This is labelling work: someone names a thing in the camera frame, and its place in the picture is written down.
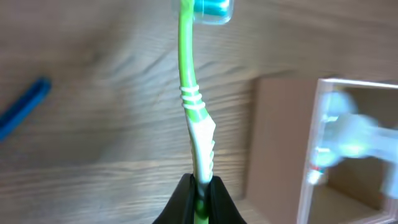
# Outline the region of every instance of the brown box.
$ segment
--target brown box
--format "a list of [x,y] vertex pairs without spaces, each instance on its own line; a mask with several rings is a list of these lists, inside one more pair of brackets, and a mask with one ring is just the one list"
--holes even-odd
[[344,89],[362,114],[398,124],[398,86],[339,79],[261,78],[249,158],[247,199],[272,224],[390,223],[398,200],[381,192],[389,164],[369,157],[328,169],[324,184],[307,181],[320,130],[319,96]]

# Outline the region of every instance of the plastic packaging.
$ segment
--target plastic packaging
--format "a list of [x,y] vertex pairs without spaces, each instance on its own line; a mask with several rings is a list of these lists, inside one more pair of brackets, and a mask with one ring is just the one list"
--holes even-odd
[[[194,22],[210,25],[223,25],[231,20],[234,0],[192,0],[195,2]],[[178,15],[181,0],[173,0],[173,9]]]

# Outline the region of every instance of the toothbrush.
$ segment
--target toothbrush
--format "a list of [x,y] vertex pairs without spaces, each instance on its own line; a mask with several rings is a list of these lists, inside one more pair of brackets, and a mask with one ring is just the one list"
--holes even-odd
[[199,93],[196,81],[193,54],[192,35],[193,22],[200,19],[195,13],[205,14],[222,20],[202,22],[224,23],[231,17],[232,0],[179,0],[180,12],[178,23],[178,69],[180,72],[180,90],[182,106],[185,110],[188,131],[192,147],[193,175],[197,182],[195,199],[195,223],[208,223],[208,206],[206,204],[207,188],[213,177],[213,134],[215,122],[207,112],[205,102]]

